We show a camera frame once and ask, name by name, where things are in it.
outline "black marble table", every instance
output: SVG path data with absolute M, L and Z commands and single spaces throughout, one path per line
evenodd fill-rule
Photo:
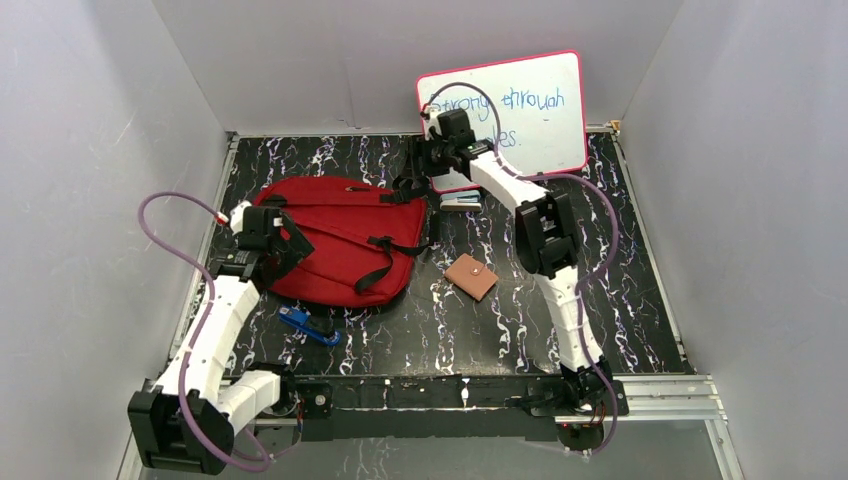
M 589 320 L 614 372 L 683 373 L 656 277 L 609 134 L 588 136 L 589 163 L 582 175 L 612 200 L 621 224 L 613 267 L 588 292 Z M 222 210 L 253 199 L 263 186 L 293 175 L 338 175 L 390 186 L 404 159 L 404 137 L 244 138 L 230 172 Z M 583 249 L 585 274 L 602 261 L 611 227 L 603 205 L 564 180 L 548 182 L 569 193 Z M 441 241 L 415 262 L 406 291 L 392 303 L 367 309 L 306 305 L 263 294 L 227 364 L 238 375 L 254 361 L 289 363 L 297 374 L 439 375 L 556 372 L 556 336 L 541 292 L 522 270 L 513 248 L 507 211 L 488 197 L 479 214 L 445 213 Z M 210 258 L 229 244 L 217 227 Z M 453 287 L 444 270 L 468 253 L 500 281 L 479 303 Z M 281 304 L 329 316 L 342 332 L 332 348 L 277 319 Z

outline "wall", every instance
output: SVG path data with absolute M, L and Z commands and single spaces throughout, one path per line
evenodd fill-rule
M 848 5 L 687 1 L 624 118 L 672 308 L 753 479 L 842 478 Z
M 681 1 L 154 3 L 226 130 L 321 134 L 420 131 L 419 75 L 564 49 L 619 119 Z
M 190 272 L 149 248 L 136 207 L 212 200 L 226 138 L 147 0 L 3 2 L 0 132 L 0 476 L 114 478 Z M 149 217 L 199 251 L 196 208 Z

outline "whiteboard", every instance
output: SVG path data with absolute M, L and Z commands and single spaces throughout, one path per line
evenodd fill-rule
M 501 155 L 521 172 L 566 172 L 586 165 L 577 52 L 546 53 L 422 75 L 416 85 L 419 109 L 440 87 L 459 81 L 479 87 L 492 99 L 501 118 Z M 449 88 L 433 104 L 442 111 L 464 109 L 477 138 L 495 141 L 492 108 L 474 90 Z M 440 193 L 475 186 L 457 172 L 433 178 L 433 189 Z

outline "backpack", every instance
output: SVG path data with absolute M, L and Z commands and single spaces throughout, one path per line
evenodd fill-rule
M 427 203 L 426 187 L 388 190 L 343 177 L 290 177 L 264 188 L 254 204 L 282 208 L 315 247 L 268 290 L 338 307 L 388 303 L 409 283 Z

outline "brown wallet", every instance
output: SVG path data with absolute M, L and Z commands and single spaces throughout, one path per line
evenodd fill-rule
M 445 270 L 445 278 L 478 302 L 498 281 L 494 272 L 467 253 L 463 253 Z

